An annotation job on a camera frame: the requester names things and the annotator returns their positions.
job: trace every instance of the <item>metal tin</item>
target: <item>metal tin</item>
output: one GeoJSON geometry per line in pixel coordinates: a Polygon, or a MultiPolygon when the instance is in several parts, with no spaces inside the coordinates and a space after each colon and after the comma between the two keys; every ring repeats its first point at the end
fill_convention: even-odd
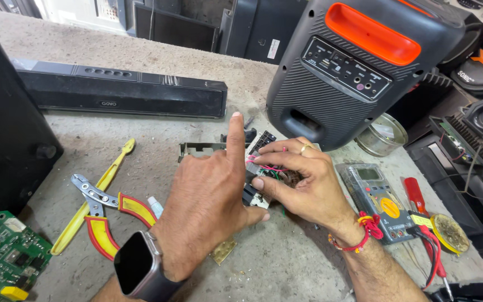
{"type": "Polygon", "coordinates": [[[355,142],[365,150],[368,154],[384,157],[404,144],[407,143],[408,136],[406,130],[387,113],[383,113],[372,124],[392,127],[394,138],[388,138],[380,134],[372,125],[368,126],[359,136],[355,138],[355,142]]]}

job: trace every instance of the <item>yellow toothbrush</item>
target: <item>yellow toothbrush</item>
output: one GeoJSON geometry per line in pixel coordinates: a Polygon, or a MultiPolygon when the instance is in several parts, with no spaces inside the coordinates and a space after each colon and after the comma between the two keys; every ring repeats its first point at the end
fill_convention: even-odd
{"type": "MultiPolygon", "coordinates": [[[[107,189],[107,186],[109,186],[109,184],[115,177],[115,174],[117,173],[122,159],[124,159],[125,155],[130,153],[134,149],[134,146],[135,139],[131,139],[124,144],[124,147],[122,147],[122,153],[117,157],[117,159],[111,164],[111,166],[97,182],[96,187],[98,189],[102,191],[105,191],[105,189],[107,189]]],[[[64,248],[67,247],[72,238],[76,235],[77,231],[81,227],[81,224],[83,224],[84,222],[85,216],[87,216],[88,214],[89,205],[87,204],[87,202],[85,202],[74,215],[67,227],[64,228],[63,232],[61,233],[55,244],[53,244],[53,247],[51,248],[52,255],[57,256],[63,252],[64,248]]]]}

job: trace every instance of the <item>govo logo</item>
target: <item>govo logo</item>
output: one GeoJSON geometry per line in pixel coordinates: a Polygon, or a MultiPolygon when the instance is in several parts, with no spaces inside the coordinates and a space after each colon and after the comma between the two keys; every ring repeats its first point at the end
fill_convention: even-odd
{"type": "Polygon", "coordinates": [[[458,72],[458,75],[464,79],[467,83],[470,82],[470,81],[473,81],[474,82],[474,79],[469,77],[468,75],[465,74],[465,72],[462,72],[461,70],[458,72]]]}
{"type": "Polygon", "coordinates": [[[114,102],[112,100],[101,100],[98,102],[98,104],[102,107],[110,107],[110,108],[118,106],[117,102],[114,102]]]}

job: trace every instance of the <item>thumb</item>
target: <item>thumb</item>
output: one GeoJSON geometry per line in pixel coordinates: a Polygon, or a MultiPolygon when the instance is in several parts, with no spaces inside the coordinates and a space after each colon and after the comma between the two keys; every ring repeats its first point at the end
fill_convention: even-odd
{"type": "Polygon", "coordinates": [[[285,185],[284,182],[280,182],[274,178],[267,176],[255,177],[251,182],[253,188],[261,191],[267,196],[277,199],[280,203],[284,204],[289,199],[292,199],[296,195],[297,191],[285,185]]]}
{"type": "Polygon", "coordinates": [[[259,206],[246,206],[245,211],[247,213],[247,219],[245,220],[245,226],[248,227],[261,221],[269,220],[269,212],[263,207],[259,206]]]}

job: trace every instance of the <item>watch face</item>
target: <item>watch face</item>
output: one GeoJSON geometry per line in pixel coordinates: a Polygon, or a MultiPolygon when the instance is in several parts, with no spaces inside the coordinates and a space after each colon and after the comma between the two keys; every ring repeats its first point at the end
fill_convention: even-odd
{"type": "Polygon", "coordinates": [[[133,234],[115,255],[113,263],[123,294],[130,294],[152,268],[152,254],[141,233],[133,234]]]}

